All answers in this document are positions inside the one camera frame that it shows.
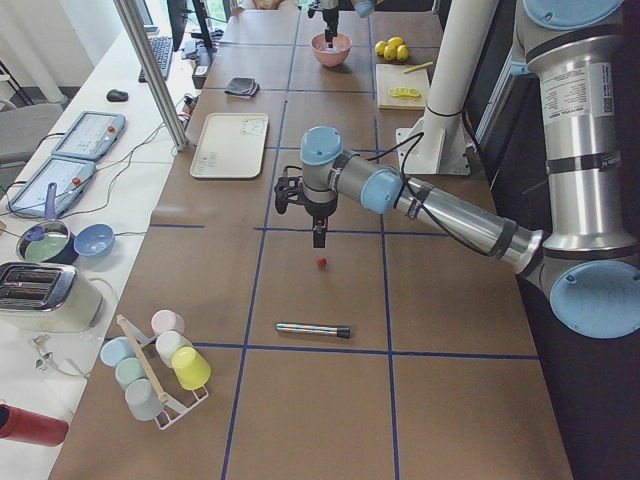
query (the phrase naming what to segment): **keyboard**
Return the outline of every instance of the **keyboard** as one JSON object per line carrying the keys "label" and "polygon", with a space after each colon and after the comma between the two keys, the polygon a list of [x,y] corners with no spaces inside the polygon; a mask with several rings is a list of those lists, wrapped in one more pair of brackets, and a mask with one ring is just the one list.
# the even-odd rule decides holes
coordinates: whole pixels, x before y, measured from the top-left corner
{"label": "keyboard", "polygon": [[[165,80],[169,76],[169,68],[171,67],[171,58],[173,57],[173,40],[171,37],[151,37],[149,38],[151,44],[151,50],[156,57],[160,71],[162,72],[162,78]],[[144,69],[140,69],[140,75],[138,75],[138,81],[140,83],[146,82]]]}

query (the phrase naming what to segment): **blue bowl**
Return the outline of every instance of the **blue bowl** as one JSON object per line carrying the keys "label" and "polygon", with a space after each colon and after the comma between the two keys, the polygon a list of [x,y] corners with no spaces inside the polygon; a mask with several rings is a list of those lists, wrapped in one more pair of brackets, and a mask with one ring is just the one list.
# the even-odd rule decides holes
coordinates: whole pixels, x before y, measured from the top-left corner
{"label": "blue bowl", "polygon": [[78,255],[85,257],[101,257],[113,248],[116,237],[113,229],[104,223],[91,225],[82,230],[73,242],[73,248]]}

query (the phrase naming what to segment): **cooking pot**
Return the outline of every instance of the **cooking pot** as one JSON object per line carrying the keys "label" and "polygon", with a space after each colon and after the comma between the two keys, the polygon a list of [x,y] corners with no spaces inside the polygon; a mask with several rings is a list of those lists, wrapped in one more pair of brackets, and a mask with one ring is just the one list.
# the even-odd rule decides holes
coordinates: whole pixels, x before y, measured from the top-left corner
{"label": "cooking pot", "polygon": [[18,256],[27,262],[70,265],[78,258],[73,248],[75,236],[64,222],[56,220],[56,189],[56,183],[50,183],[47,187],[45,221],[31,227],[18,240]]}

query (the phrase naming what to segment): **white table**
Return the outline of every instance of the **white table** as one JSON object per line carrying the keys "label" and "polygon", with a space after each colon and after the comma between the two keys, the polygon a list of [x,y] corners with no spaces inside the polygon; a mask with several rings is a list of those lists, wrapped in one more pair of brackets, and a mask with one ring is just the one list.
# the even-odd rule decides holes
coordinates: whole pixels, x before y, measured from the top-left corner
{"label": "white table", "polygon": [[[102,169],[123,159],[162,122],[149,86],[137,81],[139,70],[140,63],[129,38],[123,32],[51,132],[66,131],[85,110],[122,113],[127,118],[126,129],[97,166]],[[175,54],[167,80],[174,103],[177,104],[185,93],[196,93],[191,72],[189,63]],[[127,91],[129,100],[124,103],[108,102],[105,95],[112,88]],[[58,138],[43,142],[18,180],[30,178],[47,159]],[[174,154],[173,142],[163,128],[153,142],[136,150],[130,167],[118,178],[106,208],[93,213],[73,215],[64,219],[64,222],[75,233],[94,223],[106,223],[116,233],[145,232],[169,174]],[[111,180],[125,165],[126,162],[122,162],[99,172],[69,213],[102,206],[106,202]],[[10,195],[17,191],[17,188],[12,188]],[[2,212],[6,212],[6,203],[6,198],[0,201]],[[13,215],[3,215],[0,218],[7,224],[9,232],[18,235],[38,221],[20,219]],[[119,297],[124,289],[143,239],[144,234],[118,236],[114,249],[108,256],[100,259],[79,257],[74,262],[87,278],[101,280],[94,280],[93,283],[102,292],[104,299],[88,330],[75,334],[48,334],[50,338],[44,347],[53,352],[56,363],[70,360],[82,372],[91,371],[115,313],[115,296]],[[6,233],[0,236],[0,263],[19,261],[16,241],[16,237]],[[38,332],[23,331],[0,321],[0,399],[4,399],[9,405],[71,421],[72,411],[80,399],[84,382],[82,379],[52,382],[51,375],[35,368],[38,356],[27,342],[38,335]],[[0,440],[1,476],[16,480],[45,479],[49,476],[59,451],[60,447],[41,447]]]}

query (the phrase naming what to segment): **red cylinder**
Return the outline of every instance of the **red cylinder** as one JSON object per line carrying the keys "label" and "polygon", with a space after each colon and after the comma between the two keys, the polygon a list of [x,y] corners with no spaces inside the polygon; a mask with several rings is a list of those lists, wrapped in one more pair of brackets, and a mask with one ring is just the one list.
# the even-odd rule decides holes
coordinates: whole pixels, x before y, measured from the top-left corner
{"label": "red cylinder", "polygon": [[0,438],[54,447],[64,441],[69,424],[10,405],[0,405]]}

